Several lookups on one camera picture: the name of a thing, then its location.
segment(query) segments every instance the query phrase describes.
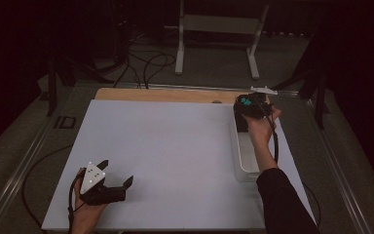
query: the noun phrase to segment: black sleeve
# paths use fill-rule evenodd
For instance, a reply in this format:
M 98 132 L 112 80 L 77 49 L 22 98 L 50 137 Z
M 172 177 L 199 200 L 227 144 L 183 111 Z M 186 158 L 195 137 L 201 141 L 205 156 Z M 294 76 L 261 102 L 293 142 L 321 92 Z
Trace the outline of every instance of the black sleeve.
M 267 233 L 319 233 L 282 170 L 264 171 L 257 178 L 257 185 L 263 200 Z

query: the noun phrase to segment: white tabletop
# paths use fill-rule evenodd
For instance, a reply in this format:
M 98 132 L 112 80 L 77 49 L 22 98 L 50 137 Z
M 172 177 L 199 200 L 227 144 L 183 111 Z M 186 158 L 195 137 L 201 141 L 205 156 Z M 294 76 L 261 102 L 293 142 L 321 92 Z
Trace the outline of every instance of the white tabletop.
M 235 177 L 232 116 L 231 104 L 93 100 L 43 228 L 68 228 L 68 190 L 74 176 L 89 162 L 103 160 L 109 160 L 106 186 L 134 179 L 127 201 L 110 204 L 99 229 L 264 228 L 257 185 Z M 312 215 L 279 120 L 277 125 L 279 166 Z

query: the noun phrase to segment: person's left hand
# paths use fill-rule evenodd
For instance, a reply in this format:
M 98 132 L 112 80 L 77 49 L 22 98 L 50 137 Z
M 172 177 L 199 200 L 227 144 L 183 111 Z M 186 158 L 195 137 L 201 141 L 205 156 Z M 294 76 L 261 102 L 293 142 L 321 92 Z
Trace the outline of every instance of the person's left hand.
M 101 216 L 104 209 L 108 204 L 102 204 L 99 206 L 90 206 L 84 204 L 83 200 L 80 199 L 80 189 L 83 180 L 77 179 L 74 184 L 75 193 L 75 213 L 74 222 L 72 224 L 73 234 L 87 234 L 91 233 L 98 223 L 99 217 Z

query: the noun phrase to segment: white container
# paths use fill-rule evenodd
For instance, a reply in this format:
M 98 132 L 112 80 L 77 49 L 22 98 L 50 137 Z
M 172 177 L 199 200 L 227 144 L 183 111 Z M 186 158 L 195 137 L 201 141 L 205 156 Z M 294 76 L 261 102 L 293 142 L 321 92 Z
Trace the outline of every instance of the white container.
M 236 179 L 240 182 L 255 182 L 260 175 L 260 171 L 254 155 L 253 144 L 248 133 L 238 133 L 234 115 L 230 122 L 230 139 L 232 141 Z

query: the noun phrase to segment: gray floor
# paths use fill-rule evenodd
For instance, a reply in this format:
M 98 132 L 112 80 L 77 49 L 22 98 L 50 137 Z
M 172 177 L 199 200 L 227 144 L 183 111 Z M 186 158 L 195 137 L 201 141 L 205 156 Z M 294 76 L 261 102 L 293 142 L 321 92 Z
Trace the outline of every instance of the gray floor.
M 139 41 L 142 43 L 135 43 L 131 47 L 132 50 L 159 50 L 175 56 L 176 43 L 173 39 L 149 44 L 145 43 L 147 38 L 140 38 Z M 183 74 L 175 75 L 172 65 L 154 76 L 150 84 L 153 88 L 160 85 L 225 89 L 273 86 L 290 77 L 308 43 L 309 40 L 305 38 L 263 36 L 256 52 L 261 78 L 254 81 L 250 78 L 245 44 L 229 42 L 214 45 L 191 41 L 186 47 Z M 132 53 L 144 59 L 155 55 Z M 163 59 L 158 58 L 154 62 L 163 62 Z M 98 62 L 99 65 L 107 63 L 108 61 L 101 60 Z M 145 63 L 131 58 L 131 64 L 141 77 Z M 124 67 L 121 67 L 106 75 L 106 78 L 117 79 L 123 69 Z M 155 69 L 157 68 L 149 67 L 148 74 Z M 119 87 L 135 88 L 133 77 L 134 73 L 129 70 Z M 45 77 L 41 82 L 43 90 L 46 90 Z M 300 85 L 295 84 L 286 89 L 297 91 Z M 54 125 L 55 118 L 46 117 L 48 103 L 37 99 L 0 137 L 0 196 L 8 193 L 13 195 L 0 197 L 0 233 L 40 232 L 21 202 L 17 182 L 20 182 L 22 177 L 14 181 L 15 173 L 17 169 L 23 169 L 23 165 L 19 164 L 25 164 L 25 161 L 22 161 L 25 156 L 36 161 L 74 142 L 88 104 L 100 87 L 108 86 L 98 84 L 85 76 L 79 77 L 74 88 L 59 86 L 59 105 L 55 116 L 76 117 L 77 126 L 74 129 L 49 128 L 44 131 L 45 127 Z M 328 109 L 324 115 L 325 131 L 318 130 L 312 121 L 312 109 L 307 101 L 283 93 L 279 97 L 272 97 L 272 102 L 283 111 L 280 120 L 300 176 L 318 197 L 320 231 L 374 233 L 374 174 L 331 92 L 327 92 L 325 100 Z M 46 158 L 29 175 L 25 186 L 27 202 L 41 221 L 51 202 L 69 150 L 70 148 L 66 148 Z M 3 191 L 4 188 L 14 191 Z M 318 205 L 311 193 L 307 193 L 318 219 Z

